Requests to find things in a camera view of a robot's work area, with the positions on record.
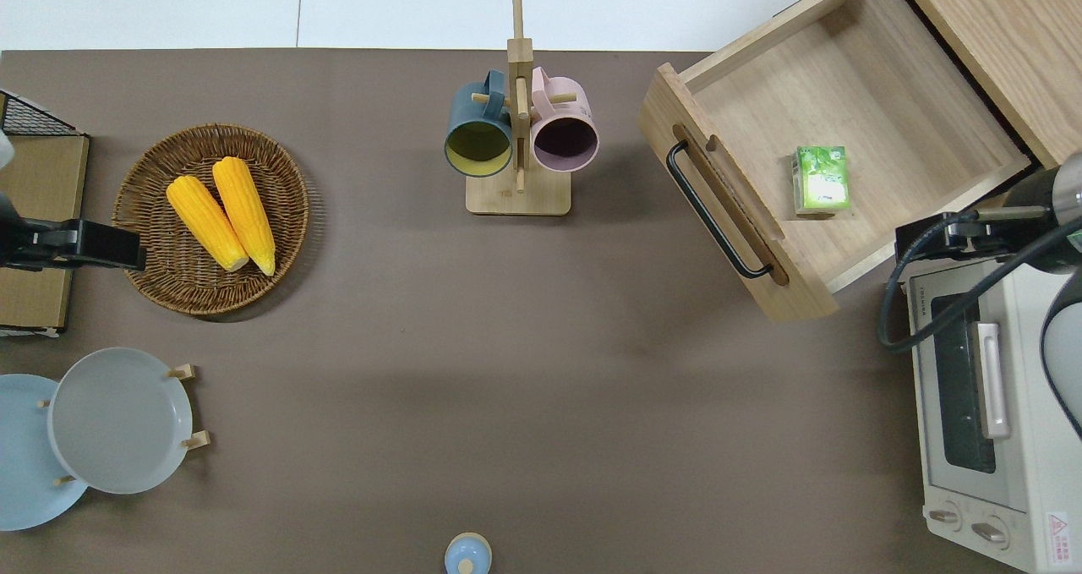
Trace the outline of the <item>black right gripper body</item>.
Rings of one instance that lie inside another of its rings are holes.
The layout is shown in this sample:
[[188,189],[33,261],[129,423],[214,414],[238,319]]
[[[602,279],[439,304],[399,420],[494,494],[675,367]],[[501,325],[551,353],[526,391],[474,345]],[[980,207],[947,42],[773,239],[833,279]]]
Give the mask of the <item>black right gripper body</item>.
[[895,261],[974,259],[969,240],[982,235],[984,223],[977,212],[929,216],[895,230]]

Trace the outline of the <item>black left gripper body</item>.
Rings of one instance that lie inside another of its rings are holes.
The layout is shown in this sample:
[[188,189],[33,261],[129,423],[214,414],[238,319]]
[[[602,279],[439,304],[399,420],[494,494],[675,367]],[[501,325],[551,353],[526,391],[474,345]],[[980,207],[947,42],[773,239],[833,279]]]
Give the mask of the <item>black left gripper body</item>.
[[142,272],[146,247],[137,232],[91,221],[65,221],[36,230],[27,246],[35,269],[113,268]]

